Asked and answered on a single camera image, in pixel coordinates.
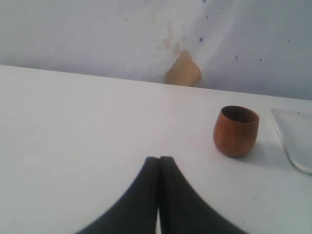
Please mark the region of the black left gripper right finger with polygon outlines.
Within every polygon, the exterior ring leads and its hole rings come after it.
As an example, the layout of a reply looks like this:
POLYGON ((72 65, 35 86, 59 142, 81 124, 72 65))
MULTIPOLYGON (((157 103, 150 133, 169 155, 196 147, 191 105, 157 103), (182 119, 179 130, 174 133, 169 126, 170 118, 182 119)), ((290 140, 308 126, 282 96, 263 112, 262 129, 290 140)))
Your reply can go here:
POLYGON ((158 207, 163 234, 243 234, 192 188, 172 157, 160 158, 158 207))

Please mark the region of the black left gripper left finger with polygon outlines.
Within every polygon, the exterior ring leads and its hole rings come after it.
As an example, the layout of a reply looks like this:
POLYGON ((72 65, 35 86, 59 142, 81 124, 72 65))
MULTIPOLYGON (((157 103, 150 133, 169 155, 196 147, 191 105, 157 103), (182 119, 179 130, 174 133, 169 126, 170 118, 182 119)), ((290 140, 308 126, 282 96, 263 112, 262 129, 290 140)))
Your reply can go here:
POLYGON ((79 234, 155 234, 160 159, 147 157, 121 198, 79 234))

